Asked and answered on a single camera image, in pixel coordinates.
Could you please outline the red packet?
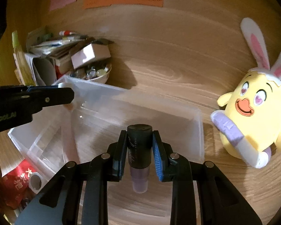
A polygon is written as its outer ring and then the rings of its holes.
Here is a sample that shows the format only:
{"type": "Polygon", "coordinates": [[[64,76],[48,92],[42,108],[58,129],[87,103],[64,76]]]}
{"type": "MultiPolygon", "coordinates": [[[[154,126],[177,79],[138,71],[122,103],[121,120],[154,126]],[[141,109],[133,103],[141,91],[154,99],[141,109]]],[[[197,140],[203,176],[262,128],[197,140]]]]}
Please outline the red packet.
{"type": "Polygon", "coordinates": [[[23,160],[0,181],[0,195],[11,209],[17,209],[22,200],[32,200],[34,192],[29,188],[30,176],[36,170],[27,160],[23,160]]]}

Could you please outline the purple tube with black cap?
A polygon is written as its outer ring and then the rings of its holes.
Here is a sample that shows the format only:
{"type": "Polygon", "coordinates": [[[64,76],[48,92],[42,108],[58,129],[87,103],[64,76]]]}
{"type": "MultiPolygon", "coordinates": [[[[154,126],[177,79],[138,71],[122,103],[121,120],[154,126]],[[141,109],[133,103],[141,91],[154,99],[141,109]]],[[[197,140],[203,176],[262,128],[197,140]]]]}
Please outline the purple tube with black cap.
{"type": "Polygon", "coordinates": [[[153,129],[147,124],[129,125],[127,140],[132,188],[137,194],[143,194],[148,189],[153,129]]]}

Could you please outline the pink tube with white cap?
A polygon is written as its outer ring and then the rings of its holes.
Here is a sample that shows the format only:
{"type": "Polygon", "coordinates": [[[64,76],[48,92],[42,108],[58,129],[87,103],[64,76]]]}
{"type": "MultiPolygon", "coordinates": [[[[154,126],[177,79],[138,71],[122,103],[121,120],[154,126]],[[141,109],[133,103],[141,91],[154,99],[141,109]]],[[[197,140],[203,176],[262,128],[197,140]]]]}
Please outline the pink tube with white cap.
{"type": "Polygon", "coordinates": [[[71,112],[75,107],[75,92],[72,84],[66,82],[59,83],[58,90],[61,94],[61,103],[68,111],[71,112]]]}

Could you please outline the white cardboard boxes stack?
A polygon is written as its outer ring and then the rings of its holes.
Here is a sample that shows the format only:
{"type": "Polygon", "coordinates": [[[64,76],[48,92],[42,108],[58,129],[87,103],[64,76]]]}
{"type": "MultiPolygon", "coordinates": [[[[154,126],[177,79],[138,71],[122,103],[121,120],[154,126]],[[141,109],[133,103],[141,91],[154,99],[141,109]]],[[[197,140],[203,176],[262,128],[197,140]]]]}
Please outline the white cardboard boxes stack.
{"type": "Polygon", "coordinates": [[[32,79],[37,86],[49,86],[73,69],[70,55],[61,58],[40,57],[25,53],[32,79]]]}

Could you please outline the white tape roll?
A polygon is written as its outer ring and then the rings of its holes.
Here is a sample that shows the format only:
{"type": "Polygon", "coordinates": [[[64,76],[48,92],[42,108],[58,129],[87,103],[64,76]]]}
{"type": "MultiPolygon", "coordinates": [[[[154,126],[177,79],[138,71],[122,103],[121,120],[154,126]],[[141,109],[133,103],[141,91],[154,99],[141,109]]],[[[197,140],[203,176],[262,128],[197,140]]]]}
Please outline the white tape roll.
{"type": "Polygon", "coordinates": [[[47,184],[47,180],[42,177],[38,172],[33,172],[29,177],[29,188],[38,194],[43,187],[47,184]]]}

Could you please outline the green spray bottle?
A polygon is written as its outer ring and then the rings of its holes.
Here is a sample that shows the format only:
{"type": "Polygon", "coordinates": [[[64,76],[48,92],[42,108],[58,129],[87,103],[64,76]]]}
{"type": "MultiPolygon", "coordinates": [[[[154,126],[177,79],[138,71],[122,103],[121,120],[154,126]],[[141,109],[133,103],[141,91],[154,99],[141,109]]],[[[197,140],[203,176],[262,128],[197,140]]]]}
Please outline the green spray bottle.
{"type": "Polygon", "coordinates": [[[13,43],[14,60],[16,63],[16,68],[18,70],[18,75],[20,76],[21,83],[23,85],[35,86],[35,82],[32,78],[29,64],[25,59],[25,54],[19,42],[18,32],[13,31],[11,36],[13,43]]]}

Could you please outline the clear plastic storage bin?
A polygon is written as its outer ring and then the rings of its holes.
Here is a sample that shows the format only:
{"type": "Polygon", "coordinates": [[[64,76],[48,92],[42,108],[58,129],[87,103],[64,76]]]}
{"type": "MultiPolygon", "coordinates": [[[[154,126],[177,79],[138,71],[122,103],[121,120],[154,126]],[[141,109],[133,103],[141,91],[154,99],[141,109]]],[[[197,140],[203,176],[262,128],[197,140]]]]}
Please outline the clear plastic storage bin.
{"type": "Polygon", "coordinates": [[[9,137],[22,156],[51,179],[68,161],[85,163],[106,152],[129,125],[157,130],[163,142],[188,160],[202,163],[204,137],[198,108],[138,90],[63,76],[57,85],[75,93],[70,106],[46,107],[9,137]]]}

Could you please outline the stack of pens and packets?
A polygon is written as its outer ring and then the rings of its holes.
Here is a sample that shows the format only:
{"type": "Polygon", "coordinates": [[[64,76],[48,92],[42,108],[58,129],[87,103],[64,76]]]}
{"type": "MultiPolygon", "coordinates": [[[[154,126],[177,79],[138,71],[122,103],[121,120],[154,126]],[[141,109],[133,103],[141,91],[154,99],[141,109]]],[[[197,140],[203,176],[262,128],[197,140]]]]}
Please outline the stack of pens and packets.
{"type": "Polygon", "coordinates": [[[29,48],[29,52],[38,56],[58,57],[66,50],[90,38],[87,35],[73,31],[61,31],[59,35],[61,36],[59,39],[48,40],[38,45],[32,45],[29,48]]]}

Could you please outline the white bowl of trinkets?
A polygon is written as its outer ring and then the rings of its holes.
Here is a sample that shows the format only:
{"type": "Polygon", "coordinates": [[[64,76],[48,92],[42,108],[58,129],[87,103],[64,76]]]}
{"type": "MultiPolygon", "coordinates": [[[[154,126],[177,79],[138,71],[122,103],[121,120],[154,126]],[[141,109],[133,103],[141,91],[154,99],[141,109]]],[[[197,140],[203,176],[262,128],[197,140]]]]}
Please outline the white bowl of trinkets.
{"type": "Polygon", "coordinates": [[[98,62],[73,70],[69,76],[87,81],[105,84],[109,78],[112,66],[110,63],[98,62]]]}

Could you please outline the small pink box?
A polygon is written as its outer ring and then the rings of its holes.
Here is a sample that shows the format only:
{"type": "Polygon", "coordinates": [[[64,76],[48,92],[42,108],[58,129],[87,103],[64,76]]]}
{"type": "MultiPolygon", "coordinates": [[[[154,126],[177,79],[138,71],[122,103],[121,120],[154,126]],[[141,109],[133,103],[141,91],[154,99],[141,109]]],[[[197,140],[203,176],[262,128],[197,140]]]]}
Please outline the small pink box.
{"type": "Polygon", "coordinates": [[[73,68],[76,70],[93,62],[109,59],[110,50],[107,45],[89,44],[71,56],[73,68]]]}

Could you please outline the yellow chick bunny plush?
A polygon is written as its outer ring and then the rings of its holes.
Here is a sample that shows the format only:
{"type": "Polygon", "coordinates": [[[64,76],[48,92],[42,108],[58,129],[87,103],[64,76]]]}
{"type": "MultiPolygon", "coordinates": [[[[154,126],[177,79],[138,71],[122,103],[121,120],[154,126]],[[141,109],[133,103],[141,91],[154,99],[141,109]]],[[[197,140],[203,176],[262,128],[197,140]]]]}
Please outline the yellow chick bunny plush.
{"type": "Polygon", "coordinates": [[[211,121],[230,155],[261,169],[270,161],[272,144],[281,151],[281,52],[271,66],[257,23],[246,17],[240,27],[257,67],[233,92],[218,98],[218,106],[225,109],[214,111],[211,121]]]}

